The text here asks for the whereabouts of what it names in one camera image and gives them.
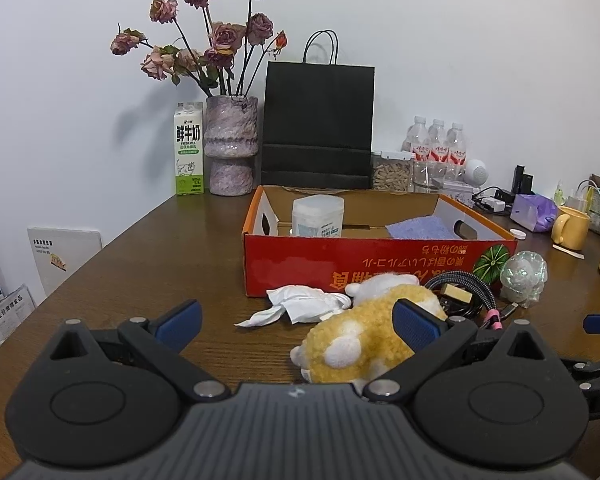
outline vase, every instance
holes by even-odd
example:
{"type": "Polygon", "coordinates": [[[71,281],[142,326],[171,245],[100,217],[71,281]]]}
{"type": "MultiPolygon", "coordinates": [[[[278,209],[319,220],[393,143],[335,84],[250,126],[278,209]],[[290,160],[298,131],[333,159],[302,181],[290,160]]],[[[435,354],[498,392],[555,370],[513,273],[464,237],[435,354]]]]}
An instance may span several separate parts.
{"type": "Polygon", "coordinates": [[[205,155],[211,160],[209,191],[238,196],[253,189],[258,153],[258,99],[218,95],[206,100],[205,155]]]}

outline white plastic cup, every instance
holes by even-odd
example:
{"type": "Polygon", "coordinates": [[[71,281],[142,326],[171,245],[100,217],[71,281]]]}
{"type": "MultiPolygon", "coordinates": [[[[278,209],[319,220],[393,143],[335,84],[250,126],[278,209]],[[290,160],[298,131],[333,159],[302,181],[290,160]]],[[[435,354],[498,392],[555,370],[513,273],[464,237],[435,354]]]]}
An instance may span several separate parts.
{"type": "Polygon", "coordinates": [[[293,236],[340,238],[344,199],[333,195],[311,195],[294,200],[293,236]]]}

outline yellow mug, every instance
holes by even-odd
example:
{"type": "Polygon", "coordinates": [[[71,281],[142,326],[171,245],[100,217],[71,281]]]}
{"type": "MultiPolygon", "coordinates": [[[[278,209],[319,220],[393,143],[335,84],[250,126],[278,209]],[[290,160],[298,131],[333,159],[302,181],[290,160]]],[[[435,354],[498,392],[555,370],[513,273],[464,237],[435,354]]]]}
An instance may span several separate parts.
{"type": "Polygon", "coordinates": [[[558,206],[560,216],[555,219],[551,238],[555,244],[579,251],[589,231],[589,215],[566,206],[558,206]]]}

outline plastic water bottle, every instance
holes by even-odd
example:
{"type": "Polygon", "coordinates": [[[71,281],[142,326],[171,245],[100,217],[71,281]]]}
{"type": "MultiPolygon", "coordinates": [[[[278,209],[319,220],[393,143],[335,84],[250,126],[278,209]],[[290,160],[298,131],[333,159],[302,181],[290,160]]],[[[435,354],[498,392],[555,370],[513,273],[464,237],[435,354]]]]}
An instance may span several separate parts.
{"type": "Polygon", "coordinates": [[[446,175],[451,180],[460,180],[466,161],[466,137],[462,132],[462,124],[452,124],[451,129],[446,133],[446,142],[449,145],[446,175]]]}
{"type": "Polygon", "coordinates": [[[431,153],[429,155],[431,176],[444,179],[446,163],[449,158],[445,121],[433,119],[433,124],[429,127],[429,139],[431,140],[431,153]]]}
{"type": "Polygon", "coordinates": [[[413,181],[421,186],[430,186],[431,140],[426,127],[426,118],[416,116],[414,125],[409,128],[407,138],[402,144],[403,150],[408,144],[409,151],[413,153],[413,181]]]}
{"type": "Polygon", "coordinates": [[[413,141],[413,135],[411,134],[411,132],[413,131],[414,127],[418,126],[419,124],[426,127],[426,123],[427,123],[426,117],[420,117],[419,115],[416,115],[413,118],[413,120],[414,120],[414,123],[411,126],[409,126],[409,129],[407,130],[407,137],[404,139],[404,141],[402,143],[401,151],[403,151],[403,152],[411,151],[411,144],[413,141]]]}

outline white charger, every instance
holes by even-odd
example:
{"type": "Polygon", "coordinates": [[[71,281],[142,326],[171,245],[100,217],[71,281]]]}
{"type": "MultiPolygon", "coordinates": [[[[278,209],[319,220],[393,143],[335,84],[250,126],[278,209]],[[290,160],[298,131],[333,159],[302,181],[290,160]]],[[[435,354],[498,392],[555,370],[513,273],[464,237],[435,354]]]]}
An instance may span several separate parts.
{"type": "Polygon", "coordinates": [[[482,199],[482,203],[491,207],[491,209],[493,209],[494,213],[499,213],[501,211],[504,211],[505,203],[502,200],[498,200],[497,198],[494,198],[493,196],[484,197],[482,199]]]}

